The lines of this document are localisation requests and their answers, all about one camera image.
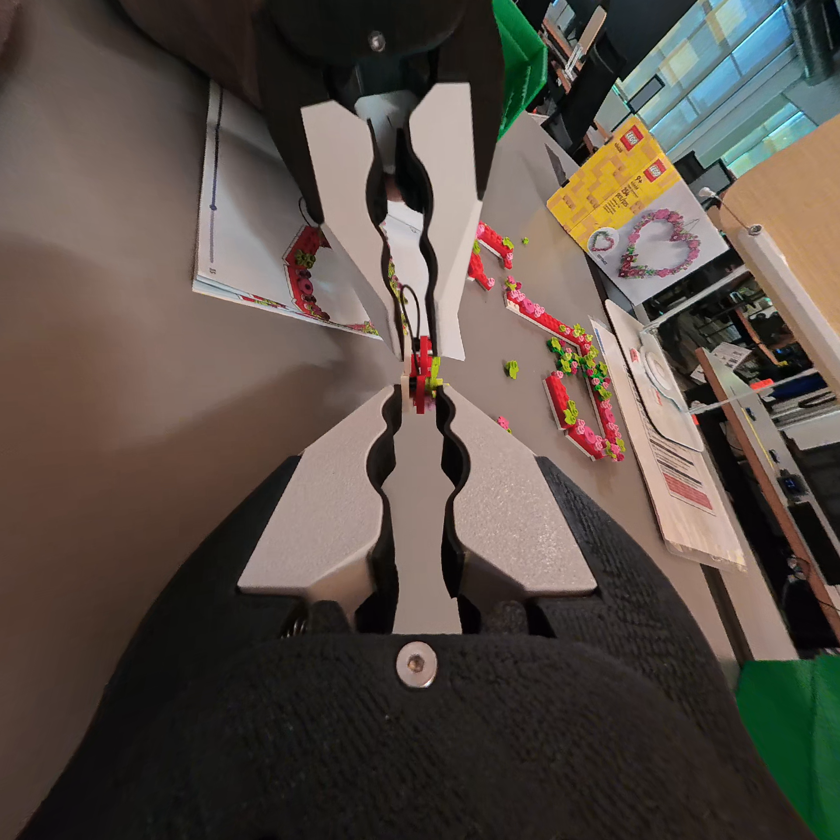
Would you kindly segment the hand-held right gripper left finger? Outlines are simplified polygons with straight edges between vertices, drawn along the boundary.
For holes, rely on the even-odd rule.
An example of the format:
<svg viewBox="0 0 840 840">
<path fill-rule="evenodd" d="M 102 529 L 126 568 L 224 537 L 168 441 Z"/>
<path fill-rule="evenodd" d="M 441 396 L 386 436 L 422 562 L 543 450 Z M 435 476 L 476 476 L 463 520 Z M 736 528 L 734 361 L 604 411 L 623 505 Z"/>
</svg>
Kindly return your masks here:
<svg viewBox="0 0 840 840">
<path fill-rule="evenodd" d="M 399 584 L 382 486 L 396 465 L 402 407 L 387 386 L 303 451 L 240 591 L 336 602 L 358 631 L 392 632 Z"/>
</svg>

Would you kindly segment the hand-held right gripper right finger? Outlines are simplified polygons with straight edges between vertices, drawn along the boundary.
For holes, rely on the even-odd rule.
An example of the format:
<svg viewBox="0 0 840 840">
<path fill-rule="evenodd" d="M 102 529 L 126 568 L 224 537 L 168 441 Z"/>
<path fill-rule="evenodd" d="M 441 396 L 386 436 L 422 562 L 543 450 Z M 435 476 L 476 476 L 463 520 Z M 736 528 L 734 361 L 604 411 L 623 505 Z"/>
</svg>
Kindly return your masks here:
<svg viewBox="0 0 840 840">
<path fill-rule="evenodd" d="M 597 583 L 537 456 L 450 385 L 437 391 L 444 509 L 442 572 L 463 632 L 494 609 L 592 595 Z"/>
</svg>

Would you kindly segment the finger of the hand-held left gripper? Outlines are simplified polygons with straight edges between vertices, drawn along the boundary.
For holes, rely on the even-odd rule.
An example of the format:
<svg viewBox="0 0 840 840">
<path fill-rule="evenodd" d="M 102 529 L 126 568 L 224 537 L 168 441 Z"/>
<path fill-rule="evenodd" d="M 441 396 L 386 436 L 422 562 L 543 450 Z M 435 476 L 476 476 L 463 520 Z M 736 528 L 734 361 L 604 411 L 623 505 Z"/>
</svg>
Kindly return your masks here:
<svg viewBox="0 0 840 840">
<path fill-rule="evenodd" d="M 372 325 L 403 361 L 402 317 L 387 275 L 390 250 L 373 218 L 368 189 L 371 176 L 377 183 L 384 173 L 375 135 L 366 121 L 333 100 L 301 108 L 301 120 L 325 233 L 352 263 L 352 286 Z"/>
<path fill-rule="evenodd" d="M 459 306 L 478 223 L 471 90 L 439 82 L 415 106 L 398 134 L 398 173 L 417 190 L 423 227 L 397 237 L 396 273 L 420 304 L 412 324 L 427 328 L 436 355 L 466 357 Z"/>
</svg>

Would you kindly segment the red lego segment with string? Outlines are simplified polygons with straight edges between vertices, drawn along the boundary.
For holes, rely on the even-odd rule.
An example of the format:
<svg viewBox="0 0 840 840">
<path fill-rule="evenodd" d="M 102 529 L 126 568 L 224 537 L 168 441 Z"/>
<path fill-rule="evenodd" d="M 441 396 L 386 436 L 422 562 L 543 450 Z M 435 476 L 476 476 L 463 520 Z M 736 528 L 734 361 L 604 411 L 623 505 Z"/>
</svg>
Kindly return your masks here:
<svg viewBox="0 0 840 840">
<path fill-rule="evenodd" d="M 415 291 L 398 281 L 393 285 L 403 328 L 403 373 L 401 389 L 405 411 L 431 413 L 444 387 L 439 376 L 440 358 L 434 355 L 432 340 L 422 334 L 419 300 Z"/>
</svg>

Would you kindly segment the person's left forearm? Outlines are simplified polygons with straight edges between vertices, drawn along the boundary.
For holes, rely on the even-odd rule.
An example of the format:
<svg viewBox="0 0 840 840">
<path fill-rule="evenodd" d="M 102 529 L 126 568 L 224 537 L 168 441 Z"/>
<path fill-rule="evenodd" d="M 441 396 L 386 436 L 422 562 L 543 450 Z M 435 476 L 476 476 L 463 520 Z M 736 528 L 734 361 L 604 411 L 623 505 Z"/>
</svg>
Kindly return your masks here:
<svg viewBox="0 0 840 840">
<path fill-rule="evenodd" d="M 154 42 L 261 110 L 254 15 L 261 1 L 119 1 Z"/>
</svg>

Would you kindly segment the small red lego flower segment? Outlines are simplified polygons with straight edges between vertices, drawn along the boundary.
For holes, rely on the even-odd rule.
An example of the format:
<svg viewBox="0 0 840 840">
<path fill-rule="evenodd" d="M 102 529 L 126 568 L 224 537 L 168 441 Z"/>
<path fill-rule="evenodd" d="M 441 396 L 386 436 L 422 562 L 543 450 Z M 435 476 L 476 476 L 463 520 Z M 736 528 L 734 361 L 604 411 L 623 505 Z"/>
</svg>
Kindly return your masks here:
<svg viewBox="0 0 840 840">
<path fill-rule="evenodd" d="M 509 237 L 501 237 L 494 228 L 488 226 L 483 221 L 478 222 L 476 238 L 469 256 L 467 278 L 477 283 L 485 291 L 490 291 L 496 282 L 485 271 L 481 258 L 482 249 L 498 257 L 502 266 L 510 270 L 512 268 L 514 248 Z"/>
</svg>

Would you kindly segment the lego instruction booklet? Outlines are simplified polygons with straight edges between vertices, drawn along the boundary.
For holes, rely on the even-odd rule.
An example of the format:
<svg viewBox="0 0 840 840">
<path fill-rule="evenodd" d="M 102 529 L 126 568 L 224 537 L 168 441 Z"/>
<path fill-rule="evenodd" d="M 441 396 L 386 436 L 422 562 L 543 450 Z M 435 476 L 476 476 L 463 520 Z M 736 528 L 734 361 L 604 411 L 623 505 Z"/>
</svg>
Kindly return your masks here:
<svg viewBox="0 0 840 840">
<path fill-rule="evenodd" d="M 193 290 L 378 338 L 261 115 L 210 81 Z"/>
</svg>

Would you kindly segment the yellow lego box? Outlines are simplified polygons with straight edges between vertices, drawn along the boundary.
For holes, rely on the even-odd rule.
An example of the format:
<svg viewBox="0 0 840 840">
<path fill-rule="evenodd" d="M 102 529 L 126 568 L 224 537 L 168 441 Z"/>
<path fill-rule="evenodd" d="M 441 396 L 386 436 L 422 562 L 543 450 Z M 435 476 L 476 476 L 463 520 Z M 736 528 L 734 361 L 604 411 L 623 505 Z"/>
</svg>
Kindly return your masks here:
<svg viewBox="0 0 840 840">
<path fill-rule="evenodd" d="M 615 130 L 551 196 L 547 208 L 633 305 L 728 250 L 637 116 Z"/>
</svg>

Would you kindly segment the green plastic bin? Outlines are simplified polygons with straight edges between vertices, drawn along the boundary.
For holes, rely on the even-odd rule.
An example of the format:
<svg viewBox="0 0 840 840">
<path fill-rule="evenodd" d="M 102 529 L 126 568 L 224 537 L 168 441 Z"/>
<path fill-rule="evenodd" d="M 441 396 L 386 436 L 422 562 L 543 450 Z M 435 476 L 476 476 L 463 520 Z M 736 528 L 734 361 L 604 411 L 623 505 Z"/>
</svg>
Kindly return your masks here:
<svg viewBox="0 0 840 840">
<path fill-rule="evenodd" d="M 493 1 L 505 62 L 504 105 L 498 140 L 527 110 L 547 79 L 548 50 L 539 31 L 513 1 Z"/>
</svg>

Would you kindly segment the printed paper sheet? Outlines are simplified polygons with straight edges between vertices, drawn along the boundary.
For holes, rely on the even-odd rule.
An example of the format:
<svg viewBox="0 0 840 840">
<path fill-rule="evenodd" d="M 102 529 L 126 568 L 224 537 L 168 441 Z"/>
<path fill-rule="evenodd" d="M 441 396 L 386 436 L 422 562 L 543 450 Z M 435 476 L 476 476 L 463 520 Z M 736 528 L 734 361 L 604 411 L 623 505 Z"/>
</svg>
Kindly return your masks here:
<svg viewBox="0 0 840 840">
<path fill-rule="evenodd" d="M 624 437 L 633 448 L 668 551 L 722 571 L 746 573 L 746 556 L 702 453 L 655 430 L 625 360 L 617 327 L 595 318 L 591 327 L 611 373 L 612 404 L 623 415 Z"/>
</svg>

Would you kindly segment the black monitor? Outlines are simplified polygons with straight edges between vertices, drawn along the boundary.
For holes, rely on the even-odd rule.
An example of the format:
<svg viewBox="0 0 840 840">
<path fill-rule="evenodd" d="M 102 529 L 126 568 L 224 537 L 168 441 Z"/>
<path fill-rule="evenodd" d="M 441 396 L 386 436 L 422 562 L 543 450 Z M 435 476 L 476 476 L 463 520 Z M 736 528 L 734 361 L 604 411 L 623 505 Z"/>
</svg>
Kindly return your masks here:
<svg viewBox="0 0 840 840">
<path fill-rule="evenodd" d="M 595 115 L 624 64 L 624 57 L 605 35 L 590 48 L 570 92 L 564 95 L 553 114 L 542 125 L 567 154 L 574 155 L 581 147 Z"/>
</svg>

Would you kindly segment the white paper bag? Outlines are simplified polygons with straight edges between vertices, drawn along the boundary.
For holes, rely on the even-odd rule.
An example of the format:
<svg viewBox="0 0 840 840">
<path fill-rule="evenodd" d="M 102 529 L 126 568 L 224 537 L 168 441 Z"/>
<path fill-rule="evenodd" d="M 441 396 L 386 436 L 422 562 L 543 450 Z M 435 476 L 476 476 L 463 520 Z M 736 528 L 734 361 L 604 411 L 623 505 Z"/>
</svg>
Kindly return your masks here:
<svg viewBox="0 0 840 840">
<path fill-rule="evenodd" d="M 697 426 L 658 337 L 613 301 L 607 301 L 604 307 L 647 419 L 661 437 L 693 451 L 703 451 Z"/>
</svg>

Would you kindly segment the wooden table with white leg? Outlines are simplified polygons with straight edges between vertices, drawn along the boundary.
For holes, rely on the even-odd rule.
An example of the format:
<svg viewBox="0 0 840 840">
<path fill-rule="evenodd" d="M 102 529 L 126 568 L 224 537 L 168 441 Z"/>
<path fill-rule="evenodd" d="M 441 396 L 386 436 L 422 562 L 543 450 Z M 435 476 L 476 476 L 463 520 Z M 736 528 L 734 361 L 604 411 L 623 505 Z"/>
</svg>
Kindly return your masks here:
<svg viewBox="0 0 840 840">
<path fill-rule="evenodd" d="M 738 178 L 708 216 L 726 236 L 762 225 L 839 333 L 838 116 Z"/>
</svg>

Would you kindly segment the white metal bar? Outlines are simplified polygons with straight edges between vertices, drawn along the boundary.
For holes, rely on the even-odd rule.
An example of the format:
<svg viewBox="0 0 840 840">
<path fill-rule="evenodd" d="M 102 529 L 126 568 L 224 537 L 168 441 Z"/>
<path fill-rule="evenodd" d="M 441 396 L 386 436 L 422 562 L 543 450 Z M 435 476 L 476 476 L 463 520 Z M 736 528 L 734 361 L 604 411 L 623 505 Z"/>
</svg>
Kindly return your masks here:
<svg viewBox="0 0 840 840">
<path fill-rule="evenodd" d="M 737 224 L 727 236 L 819 372 L 838 385 L 838 332 L 798 280 L 768 231 L 760 224 L 748 227 Z"/>
</svg>

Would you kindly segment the green container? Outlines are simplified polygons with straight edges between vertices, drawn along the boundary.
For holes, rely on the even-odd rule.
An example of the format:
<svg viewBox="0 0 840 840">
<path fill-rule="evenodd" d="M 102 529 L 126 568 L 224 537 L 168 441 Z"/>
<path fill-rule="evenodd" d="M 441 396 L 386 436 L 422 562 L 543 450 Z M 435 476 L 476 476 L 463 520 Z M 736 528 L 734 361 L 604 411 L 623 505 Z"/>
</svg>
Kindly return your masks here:
<svg viewBox="0 0 840 840">
<path fill-rule="evenodd" d="M 812 832 L 839 838 L 839 657 L 742 667 L 742 722 L 777 784 Z"/>
</svg>

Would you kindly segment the large red lego flower frame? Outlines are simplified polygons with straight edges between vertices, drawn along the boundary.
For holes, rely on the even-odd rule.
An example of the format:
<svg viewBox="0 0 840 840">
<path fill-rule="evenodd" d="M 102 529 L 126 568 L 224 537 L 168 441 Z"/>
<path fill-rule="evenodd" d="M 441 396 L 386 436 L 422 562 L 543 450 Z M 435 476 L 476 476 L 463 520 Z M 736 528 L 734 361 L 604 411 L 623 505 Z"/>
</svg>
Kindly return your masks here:
<svg viewBox="0 0 840 840">
<path fill-rule="evenodd" d="M 512 276 L 505 279 L 505 304 L 549 334 L 548 350 L 554 370 L 542 381 L 549 408 L 557 428 L 593 461 L 610 459 L 620 463 L 625 457 L 625 441 L 613 409 L 613 378 L 595 346 L 595 337 L 576 323 L 569 325 L 554 316 L 522 290 Z M 567 380 L 584 377 L 596 415 L 596 427 L 588 424 L 568 391 Z"/>
</svg>

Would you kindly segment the wooden shelf frame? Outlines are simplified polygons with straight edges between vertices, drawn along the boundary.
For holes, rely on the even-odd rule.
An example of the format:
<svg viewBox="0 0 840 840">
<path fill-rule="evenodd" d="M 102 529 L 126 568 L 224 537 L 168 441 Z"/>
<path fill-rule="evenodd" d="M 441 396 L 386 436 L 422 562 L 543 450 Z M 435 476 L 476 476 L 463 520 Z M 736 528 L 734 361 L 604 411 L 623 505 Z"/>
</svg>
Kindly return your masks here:
<svg viewBox="0 0 840 840">
<path fill-rule="evenodd" d="M 815 471 L 805 468 L 805 454 L 762 399 L 776 383 L 753 389 L 707 350 L 697 350 L 696 357 L 806 583 L 838 635 L 838 517 L 821 504 L 809 480 Z"/>
</svg>

